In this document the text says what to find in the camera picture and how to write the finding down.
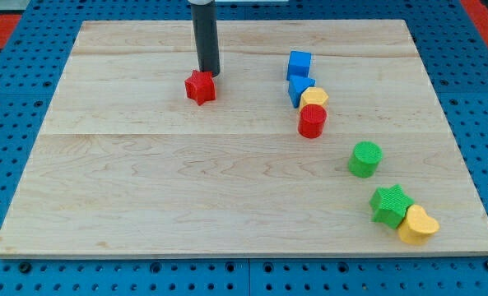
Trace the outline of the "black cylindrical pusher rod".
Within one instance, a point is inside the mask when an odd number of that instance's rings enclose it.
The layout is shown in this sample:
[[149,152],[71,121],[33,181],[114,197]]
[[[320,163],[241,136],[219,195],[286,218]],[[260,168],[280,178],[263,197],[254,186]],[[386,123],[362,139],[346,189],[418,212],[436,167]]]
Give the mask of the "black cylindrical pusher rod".
[[193,34],[201,72],[220,74],[220,56],[217,32],[216,3],[214,0],[189,0]]

